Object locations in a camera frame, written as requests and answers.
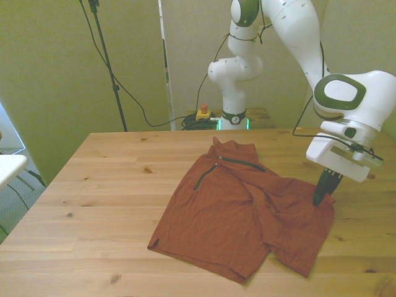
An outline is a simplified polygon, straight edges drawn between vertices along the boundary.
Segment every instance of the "white robotic arm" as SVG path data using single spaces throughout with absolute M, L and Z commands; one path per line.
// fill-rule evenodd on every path
M 362 182 L 382 159 L 371 146 L 382 123 L 396 105 L 396 77 L 383 71 L 330 74 L 321 49 L 319 21 L 310 0 L 233 0 L 228 46 L 235 58 L 209 66 L 209 78 L 223 94 L 223 129 L 245 129 L 245 95 L 235 82 L 260 75 L 262 63 L 254 54 L 255 22 L 260 9 L 301 66 L 314 92 L 315 111 L 326 132 L 310 144 L 307 158 Z

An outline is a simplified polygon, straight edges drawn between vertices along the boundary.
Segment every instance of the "floor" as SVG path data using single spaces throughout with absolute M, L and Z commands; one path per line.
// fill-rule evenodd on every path
M 34 173 L 38 173 L 38 170 L 27 150 L 20 152 L 19 154 L 25 155 L 29 159 L 29 165 L 27 165 L 27 170 L 32 170 Z M 19 174 L 21 178 L 26 180 L 32 187 L 34 191 L 26 186 L 19 179 L 15 178 L 11 183 L 12 186 L 23 198 L 27 207 L 30 208 L 40 195 L 44 192 L 45 187 L 31 174 L 26 171 Z M 18 195 L 10 188 L 5 187 L 0 191 L 0 225 L 10 233 L 22 217 L 27 213 L 26 206 L 18 197 Z M 7 235 L 0 229 L 0 244 L 5 240 Z

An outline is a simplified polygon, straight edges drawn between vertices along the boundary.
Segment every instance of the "orange polo shirt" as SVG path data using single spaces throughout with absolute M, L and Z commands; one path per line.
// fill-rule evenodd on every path
M 213 138 L 176 188 L 148 248 L 238 283 L 272 251 L 308 277 L 334 220 L 334 199 L 312 204 L 315 185 L 282 178 L 254 144 Z

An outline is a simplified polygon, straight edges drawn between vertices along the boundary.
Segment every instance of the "wall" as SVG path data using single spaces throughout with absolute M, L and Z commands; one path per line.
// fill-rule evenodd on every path
M 328 0 L 322 26 L 326 63 L 333 73 L 383 70 L 396 75 L 396 1 Z M 304 126 L 318 126 L 312 108 Z M 382 131 L 396 140 L 396 112 Z
M 320 22 L 326 0 L 313 1 Z M 162 1 L 168 69 L 175 116 L 195 110 L 197 91 L 229 32 L 230 0 Z M 265 107 L 277 127 L 291 127 L 298 119 L 308 83 L 298 63 L 273 29 L 257 41 L 257 55 L 264 69 L 260 78 L 239 84 L 247 94 L 247 107 Z M 232 57 L 225 45 L 218 58 Z M 222 107 L 222 95 L 209 79 L 204 83 L 199 104 Z
M 114 74 L 168 121 L 158 0 L 100 0 L 98 17 Z M 110 76 L 79 1 L 1 1 L 0 28 L 0 100 L 48 184 L 89 133 L 123 131 Z M 120 96 L 130 131 L 170 128 Z

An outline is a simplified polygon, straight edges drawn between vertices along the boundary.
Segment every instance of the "wood grain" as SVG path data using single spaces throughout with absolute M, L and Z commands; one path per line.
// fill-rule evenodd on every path
M 0 296 L 396 296 L 396 144 L 385 134 L 383 166 L 334 192 L 336 220 L 308 279 L 273 254 L 239 285 L 149 251 L 213 136 L 254 143 L 280 176 L 315 184 L 323 170 L 305 158 L 310 139 L 289 129 L 90 134 L 0 246 Z

